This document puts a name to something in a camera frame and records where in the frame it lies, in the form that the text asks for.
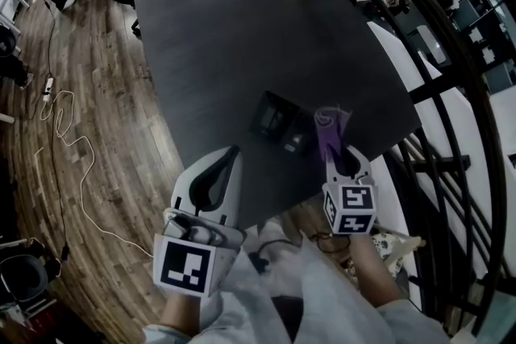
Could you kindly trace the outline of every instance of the wooden floor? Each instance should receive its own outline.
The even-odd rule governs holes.
[[[23,92],[2,80],[0,112],[16,122],[0,125],[0,150],[19,183],[15,201],[21,235],[36,236],[60,256],[64,234],[51,163],[52,117],[40,121],[52,16],[42,0],[28,1],[31,7],[19,12],[16,25],[22,31],[21,59],[35,81]],[[143,45],[131,33],[135,12],[111,0],[77,0],[65,13],[52,11],[54,92],[75,93],[67,140],[87,135],[95,150],[96,163],[84,183],[85,208],[105,230],[152,252],[182,165],[156,102]],[[64,109],[65,121],[70,103],[65,97],[56,104]],[[152,284],[152,261],[98,232],[82,213],[79,182],[92,159],[87,144],[68,148],[58,138],[53,143],[70,256],[51,291],[108,342],[141,342],[141,327],[155,322],[164,306]],[[307,234],[328,230],[318,206],[298,206],[285,221]]]

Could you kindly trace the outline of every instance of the white cable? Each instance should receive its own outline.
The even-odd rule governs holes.
[[[72,108],[71,108],[71,111],[72,111],[72,114],[70,115],[70,122],[68,124],[68,126],[66,127],[66,129],[61,133],[60,132],[60,128],[61,128],[61,122],[63,121],[63,109],[59,109],[59,112],[57,112],[57,120],[56,120],[56,135],[58,138],[60,138],[64,145],[66,145],[67,147],[71,147],[73,145],[75,145],[77,142],[79,142],[80,140],[82,139],[85,139],[85,141],[88,143],[89,145],[89,149],[91,149],[91,154],[92,154],[92,160],[91,160],[91,164],[89,165],[88,169],[86,169],[86,172],[84,174],[84,176],[82,177],[81,179],[81,183],[80,183],[80,189],[81,189],[81,208],[82,208],[82,212],[84,213],[84,215],[89,219],[89,221],[95,225],[95,227],[100,231],[102,232],[103,234],[108,234],[108,235],[112,235],[116,238],[118,238],[120,241],[122,242],[125,242],[129,245],[132,245],[134,247],[137,247],[139,248],[145,255],[148,255],[150,258],[154,258],[151,254],[149,254],[148,252],[146,252],[140,245],[138,245],[137,243],[134,243],[134,242],[131,242],[131,241],[127,241],[126,239],[120,237],[119,235],[117,234],[114,234],[110,231],[106,231],[106,230],[103,230],[100,226],[98,226],[98,224],[91,218],[91,216],[88,215],[88,213],[86,212],[85,208],[84,208],[84,198],[83,198],[83,195],[82,195],[82,184],[84,183],[86,177],[88,176],[88,173],[89,171],[91,170],[91,168],[94,166],[95,164],[95,151],[94,151],[94,148],[92,147],[91,145],[91,142],[89,141],[88,137],[83,135],[77,139],[75,139],[73,142],[71,143],[68,143],[66,142],[65,140],[65,135],[68,133],[70,127],[72,126],[72,122],[73,122],[73,105],[75,103],[75,94],[73,92],[70,92],[69,90],[61,90],[57,95],[56,97],[54,97],[54,100],[52,101],[52,105],[50,106],[50,110],[48,111],[48,114],[46,116],[43,116],[43,112],[44,112],[44,109],[45,107],[47,106],[47,102],[44,103],[43,105],[43,108],[41,108],[41,112],[40,112],[40,120],[41,121],[46,121],[48,118],[50,118],[50,115],[52,114],[52,110],[54,108],[54,103],[56,102],[57,98],[62,94],[62,93],[68,93],[70,95],[72,95]]]

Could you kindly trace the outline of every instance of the purple cloth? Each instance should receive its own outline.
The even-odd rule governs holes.
[[[324,107],[315,112],[319,151],[323,162],[327,160],[327,148],[332,147],[340,155],[342,137],[351,114],[339,108]]]

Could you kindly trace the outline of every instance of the tabletop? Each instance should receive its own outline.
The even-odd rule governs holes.
[[[348,0],[135,5],[160,108],[185,168],[221,147],[242,149],[242,228],[321,191],[325,172],[313,142],[299,151],[290,145],[312,128],[320,106],[352,111],[345,142],[370,160],[420,125],[396,69]]]

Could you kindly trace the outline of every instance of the desk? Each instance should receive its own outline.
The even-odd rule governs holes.
[[[420,123],[365,17],[348,0],[135,0],[160,107],[185,167],[243,151],[239,225],[320,192],[316,151],[288,153],[250,131],[265,91],[313,113],[352,110],[346,140],[369,159]]]

